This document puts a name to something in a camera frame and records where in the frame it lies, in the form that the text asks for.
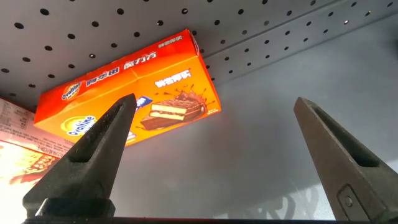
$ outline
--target perforated metal panel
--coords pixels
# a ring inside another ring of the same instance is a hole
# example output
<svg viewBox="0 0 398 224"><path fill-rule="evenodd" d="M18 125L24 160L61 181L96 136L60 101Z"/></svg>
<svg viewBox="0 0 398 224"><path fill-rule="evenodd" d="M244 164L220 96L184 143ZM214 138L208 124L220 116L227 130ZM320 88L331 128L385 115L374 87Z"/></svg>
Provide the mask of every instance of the perforated metal panel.
<svg viewBox="0 0 398 224"><path fill-rule="evenodd" d="M4 0L0 96L34 110L41 92L184 28L219 85L388 16L391 2Z"/></svg>

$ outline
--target chocolate wafer image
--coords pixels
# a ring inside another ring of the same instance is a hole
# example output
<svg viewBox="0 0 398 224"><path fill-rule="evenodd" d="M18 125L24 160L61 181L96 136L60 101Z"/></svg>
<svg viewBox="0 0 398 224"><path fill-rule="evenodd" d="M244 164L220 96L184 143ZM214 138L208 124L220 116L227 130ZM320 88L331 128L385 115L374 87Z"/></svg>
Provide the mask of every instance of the chocolate wafer image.
<svg viewBox="0 0 398 224"><path fill-rule="evenodd" d="M171 100L153 103L149 114L141 121L145 130L163 129L182 122L193 121L207 111L205 100L191 91Z"/></svg>
<svg viewBox="0 0 398 224"><path fill-rule="evenodd" d="M149 116L187 121L202 114L205 110L197 101L165 100L152 104Z"/></svg>

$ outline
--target cardboard box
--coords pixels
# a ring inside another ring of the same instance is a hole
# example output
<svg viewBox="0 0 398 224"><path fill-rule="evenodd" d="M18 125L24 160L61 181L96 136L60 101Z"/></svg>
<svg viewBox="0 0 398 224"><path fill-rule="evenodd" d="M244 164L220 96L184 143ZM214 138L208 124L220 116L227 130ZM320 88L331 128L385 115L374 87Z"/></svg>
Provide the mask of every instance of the cardboard box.
<svg viewBox="0 0 398 224"><path fill-rule="evenodd" d="M131 93L137 110L126 145L221 111L198 46L184 30L43 93L35 125L76 142Z"/></svg>
<svg viewBox="0 0 398 224"><path fill-rule="evenodd" d="M26 210L24 195L58 161L53 156L0 141L0 223L22 223Z"/></svg>
<svg viewBox="0 0 398 224"><path fill-rule="evenodd" d="M0 223L21 223L23 196L73 143L33 127L35 114L0 99Z"/></svg>
<svg viewBox="0 0 398 224"><path fill-rule="evenodd" d="M35 114L0 99L0 141L61 158L72 146L33 126Z"/></svg>

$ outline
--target black plastic part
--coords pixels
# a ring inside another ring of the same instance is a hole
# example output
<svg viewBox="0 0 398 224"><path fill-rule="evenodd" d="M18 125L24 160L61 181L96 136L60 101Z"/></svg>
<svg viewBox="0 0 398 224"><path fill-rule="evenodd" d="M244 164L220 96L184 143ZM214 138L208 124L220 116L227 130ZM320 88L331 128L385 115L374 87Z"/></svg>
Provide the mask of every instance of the black plastic part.
<svg viewBox="0 0 398 224"><path fill-rule="evenodd" d="M242 223L268 223L268 224L335 224L335 221L316 221L316 220L230 220L230 219L187 219L187 218L52 218L52 217L33 217L25 220L24 224L181 224L181 223L217 223L217 224L242 224ZM338 222L339 224L352 224L352 222Z"/></svg>
<svg viewBox="0 0 398 224"><path fill-rule="evenodd" d="M315 103L294 112L336 219L395 220L398 174Z"/></svg>
<svg viewBox="0 0 398 224"><path fill-rule="evenodd" d="M37 212L46 217L113 217L115 207L105 198L47 198Z"/></svg>
<svg viewBox="0 0 398 224"><path fill-rule="evenodd" d="M28 218L46 198L109 198L136 106L134 94L118 100L25 195Z"/></svg>

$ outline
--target gray wall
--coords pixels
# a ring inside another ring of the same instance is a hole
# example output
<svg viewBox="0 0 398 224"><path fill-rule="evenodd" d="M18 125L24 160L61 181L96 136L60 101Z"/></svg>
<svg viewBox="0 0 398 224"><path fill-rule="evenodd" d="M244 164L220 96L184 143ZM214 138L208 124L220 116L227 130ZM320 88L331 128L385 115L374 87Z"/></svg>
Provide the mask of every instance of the gray wall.
<svg viewBox="0 0 398 224"><path fill-rule="evenodd" d="M318 103L394 165L397 23L389 17L225 83L220 114L127 148L116 215L333 218L293 106L298 96Z"/></svg>

